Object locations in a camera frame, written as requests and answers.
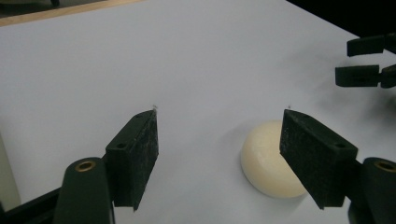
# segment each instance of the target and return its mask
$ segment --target black clamp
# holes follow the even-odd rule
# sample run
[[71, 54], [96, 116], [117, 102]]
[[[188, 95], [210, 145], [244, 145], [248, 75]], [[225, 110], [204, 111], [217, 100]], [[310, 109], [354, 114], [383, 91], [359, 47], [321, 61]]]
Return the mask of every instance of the black clamp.
[[131, 118], [102, 159], [69, 165], [60, 188], [7, 212], [0, 203], [0, 223], [114, 224], [113, 204], [138, 208], [157, 157], [157, 115], [150, 110]]
[[320, 209], [351, 201], [351, 224], [394, 224], [396, 163], [356, 161], [358, 149], [318, 120], [285, 110], [280, 154]]
[[[369, 36], [347, 42], [347, 56], [382, 53], [384, 49], [396, 54], [396, 33]], [[383, 68], [379, 65], [362, 65], [335, 68], [335, 84], [340, 87], [377, 87], [388, 89], [396, 86], [396, 64]]]

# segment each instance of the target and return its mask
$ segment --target round bread roll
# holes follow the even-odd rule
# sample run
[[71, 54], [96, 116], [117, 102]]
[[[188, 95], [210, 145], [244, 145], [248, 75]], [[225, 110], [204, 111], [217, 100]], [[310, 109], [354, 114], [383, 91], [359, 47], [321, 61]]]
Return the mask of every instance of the round bread roll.
[[241, 152], [241, 164], [256, 189], [272, 197], [292, 198], [306, 190], [280, 155], [281, 130], [282, 120], [272, 120], [251, 131]]

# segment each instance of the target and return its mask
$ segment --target white table surface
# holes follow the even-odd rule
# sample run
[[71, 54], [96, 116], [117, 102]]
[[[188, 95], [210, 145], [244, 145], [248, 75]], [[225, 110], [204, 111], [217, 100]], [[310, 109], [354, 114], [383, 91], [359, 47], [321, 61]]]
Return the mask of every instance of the white table surface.
[[396, 161], [396, 89], [344, 89], [356, 36], [281, 0], [148, 0], [0, 28], [0, 131], [24, 202], [158, 106], [160, 156], [139, 209], [117, 223], [348, 223], [343, 208], [269, 198], [245, 179], [248, 132], [290, 107]]

